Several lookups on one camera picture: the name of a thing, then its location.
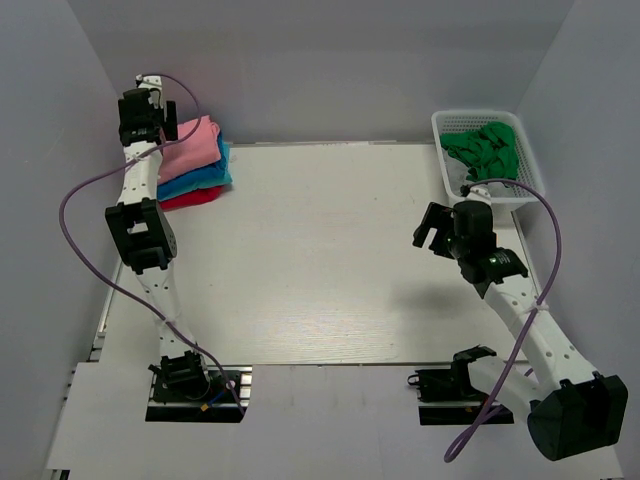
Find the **pink t-shirt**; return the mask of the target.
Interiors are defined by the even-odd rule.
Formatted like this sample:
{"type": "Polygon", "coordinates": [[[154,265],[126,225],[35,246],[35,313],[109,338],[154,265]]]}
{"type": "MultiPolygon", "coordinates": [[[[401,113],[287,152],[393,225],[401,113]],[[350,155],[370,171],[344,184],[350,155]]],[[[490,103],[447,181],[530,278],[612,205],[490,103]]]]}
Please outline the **pink t-shirt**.
{"type": "Polygon", "coordinates": [[[215,163],[222,158],[218,137],[219,125],[209,115],[178,125],[178,137],[183,138],[198,124],[196,131],[184,142],[163,150],[158,183],[164,184],[192,170],[215,163]]]}

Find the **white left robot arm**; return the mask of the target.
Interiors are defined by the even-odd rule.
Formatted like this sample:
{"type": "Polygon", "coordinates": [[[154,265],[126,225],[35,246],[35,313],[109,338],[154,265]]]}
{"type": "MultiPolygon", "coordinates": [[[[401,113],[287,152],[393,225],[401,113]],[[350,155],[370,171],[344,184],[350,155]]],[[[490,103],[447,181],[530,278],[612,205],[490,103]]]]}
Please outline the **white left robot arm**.
{"type": "Polygon", "coordinates": [[[176,107],[163,99],[157,77],[144,77],[118,100],[119,138],[125,156],[123,186],[105,218],[122,263],[135,274],[152,307],[164,362],[201,360],[183,320],[172,261],[177,240],[157,199],[160,145],[176,140],[176,107]]]}

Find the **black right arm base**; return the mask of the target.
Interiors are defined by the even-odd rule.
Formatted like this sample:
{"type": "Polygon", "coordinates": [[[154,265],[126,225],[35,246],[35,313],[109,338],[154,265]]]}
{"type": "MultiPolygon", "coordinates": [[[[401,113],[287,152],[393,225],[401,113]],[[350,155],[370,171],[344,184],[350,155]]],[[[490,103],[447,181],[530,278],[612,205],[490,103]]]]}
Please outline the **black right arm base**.
{"type": "Polygon", "coordinates": [[[446,368],[416,370],[407,377],[415,388],[421,426],[471,426],[486,404],[488,393],[471,386],[468,366],[497,354],[486,346],[460,351],[446,368]]]}

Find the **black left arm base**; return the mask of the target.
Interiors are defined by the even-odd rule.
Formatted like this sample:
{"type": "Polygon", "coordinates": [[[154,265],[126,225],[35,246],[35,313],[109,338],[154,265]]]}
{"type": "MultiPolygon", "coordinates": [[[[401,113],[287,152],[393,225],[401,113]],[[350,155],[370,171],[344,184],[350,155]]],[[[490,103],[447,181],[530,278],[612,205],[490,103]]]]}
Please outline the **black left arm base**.
{"type": "Polygon", "coordinates": [[[145,420],[151,423],[224,423],[243,419],[251,394],[252,369],[231,367],[221,373],[187,351],[149,366],[151,387],[145,420]]]}

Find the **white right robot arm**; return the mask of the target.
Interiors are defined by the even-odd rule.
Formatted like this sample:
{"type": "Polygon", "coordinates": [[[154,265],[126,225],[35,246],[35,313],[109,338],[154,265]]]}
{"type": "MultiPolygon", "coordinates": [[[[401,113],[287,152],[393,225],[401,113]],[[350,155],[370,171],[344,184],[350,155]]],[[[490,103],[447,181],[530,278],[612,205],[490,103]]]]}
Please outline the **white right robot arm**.
{"type": "Polygon", "coordinates": [[[504,322],[516,351],[533,370],[527,377],[508,367],[494,350],[471,347],[455,353],[446,369],[419,370],[409,377],[421,401],[499,402],[526,423],[534,445],[551,461],[618,442],[626,385],[616,375],[602,375],[537,304],[524,263],[497,244],[487,203],[430,203],[413,244],[457,262],[462,277],[504,322]]]}

